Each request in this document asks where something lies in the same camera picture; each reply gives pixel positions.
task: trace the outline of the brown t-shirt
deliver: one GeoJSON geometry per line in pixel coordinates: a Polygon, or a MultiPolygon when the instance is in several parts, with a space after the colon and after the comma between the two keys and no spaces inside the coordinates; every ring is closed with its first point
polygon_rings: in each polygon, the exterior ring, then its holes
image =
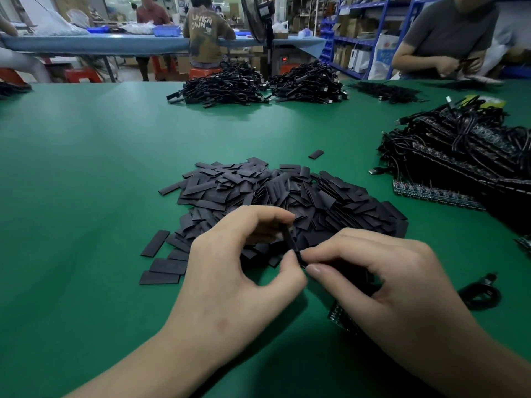
{"type": "Polygon", "coordinates": [[[166,10],[158,4],[153,4],[151,9],[147,9],[144,6],[140,6],[136,9],[136,21],[139,24],[147,24],[149,21],[153,21],[154,25],[169,24],[169,16],[166,10]]]}
{"type": "Polygon", "coordinates": [[[192,7],[186,14],[183,36],[190,38],[190,60],[200,63],[219,63],[218,38],[234,39],[233,29],[211,9],[192,7]]]}

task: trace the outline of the stand fan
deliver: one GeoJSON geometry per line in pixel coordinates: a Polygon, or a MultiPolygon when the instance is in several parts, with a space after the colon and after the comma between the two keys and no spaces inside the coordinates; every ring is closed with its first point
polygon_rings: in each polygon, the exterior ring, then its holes
{"type": "Polygon", "coordinates": [[[267,46],[267,72],[271,76],[271,60],[273,55],[273,15],[275,14],[275,4],[271,0],[260,2],[260,0],[242,0],[242,8],[245,18],[249,23],[249,29],[253,38],[258,43],[267,46]]]}

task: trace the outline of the t-shirt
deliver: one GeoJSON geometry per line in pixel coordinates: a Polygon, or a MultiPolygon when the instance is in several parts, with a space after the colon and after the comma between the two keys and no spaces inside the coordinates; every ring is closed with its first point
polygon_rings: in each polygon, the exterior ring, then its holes
{"type": "Polygon", "coordinates": [[[218,64],[222,60],[218,38],[233,33],[227,22],[205,6],[192,7],[184,20],[183,35],[190,38],[190,60],[218,64]]]}
{"type": "Polygon", "coordinates": [[[139,24],[147,24],[151,20],[155,25],[170,23],[168,13],[158,4],[154,3],[151,9],[147,9],[144,6],[140,6],[136,9],[136,21],[139,24]]]}
{"type": "MultiPolygon", "coordinates": [[[[454,0],[440,0],[426,7],[415,19],[404,42],[415,47],[414,56],[447,56],[461,60],[491,46],[498,14],[494,1],[462,14],[454,0]]],[[[440,78],[434,68],[408,75],[440,78]]]]}

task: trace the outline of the plastic stool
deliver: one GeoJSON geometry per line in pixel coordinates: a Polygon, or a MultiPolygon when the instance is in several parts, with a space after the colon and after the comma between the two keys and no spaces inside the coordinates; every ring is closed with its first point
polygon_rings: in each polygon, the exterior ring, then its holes
{"type": "Polygon", "coordinates": [[[289,73],[292,68],[298,67],[300,64],[282,64],[280,66],[280,74],[289,73]]]}
{"type": "Polygon", "coordinates": [[[207,75],[213,74],[213,73],[219,73],[221,72],[221,68],[190,68],[190,72],[188,73],[188,77],[190,79],[193,78],[202,78],[206,77],[207,75]]]}
{"type": "MultiPolygon", "coordinates": [[[[159,56],[151,56],[151,64],[153,65],[153,71],[155,71],[155,80],[159,80],[160,79],[160,74],[162,73],[167,73],[168,70],[166,68],[162,68],[160,66],[160,60],[159,60],[159,56]]],[[[175,65],[175,61],[173,60],[173,57],[171,57],[171,67],[170,67],[170,70],[171,71],[174,71],[176,72],[177,71],[177,66],[175,65]]]]}
{"type": "Polygon", "coordinates": [[[66,69],[65,77],[66,80],[71,84],[80,83],[80,79],[88,79],[90,82],[93,83],[102,82],[96,70],[89,67],[66,69]]]}
{"type": "Polygon", "coordinates": [[[24,85],[26,83],[14,69],[10,68],[0,68],[0,79],[15,85],[24,85]]]}

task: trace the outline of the person's hand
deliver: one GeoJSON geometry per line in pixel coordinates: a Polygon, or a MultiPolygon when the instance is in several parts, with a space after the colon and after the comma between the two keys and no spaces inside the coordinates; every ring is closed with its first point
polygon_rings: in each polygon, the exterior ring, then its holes
{"type": "Polygon", "coordinates": [[[161,333],[186,344],[201,366],[233,359],[290,304],[307,279],[289,251],[280,272],[257,286],[242,271],[244,245],[271,242],[295,215],[271,206],[242,206],[192,243],[184,284],[161,333]]]}
{"type": "Polygon", "coordinates": [[[439,56],[435,58],[435,69],[444,78],[459,68],[459,60],[451,57],[439,56]]]}
{"type": "Polygon", "coordinates": [[[467,75],[473,75],[480,72],[481,67],[483,66],[483,59],[479,58],[472,61],[468,66],[463,69],[463,72],[467,75]]]}
{"type": "Polygon", "coordinates": [[[457,371],[467,366],[462,357],[477,353],[474,346],[487,338],[431,248],[422,242],[343,229],[302,251],[302,257],[310,263],[308,274],[375,343],[408,371],[440,389],[448,381],[444,378],[448,367],[457,371]],[[383,287],[372,297],[363,294],[336,269],[323,264],[336,260],[367,268],[383,281],[383,287]]]}

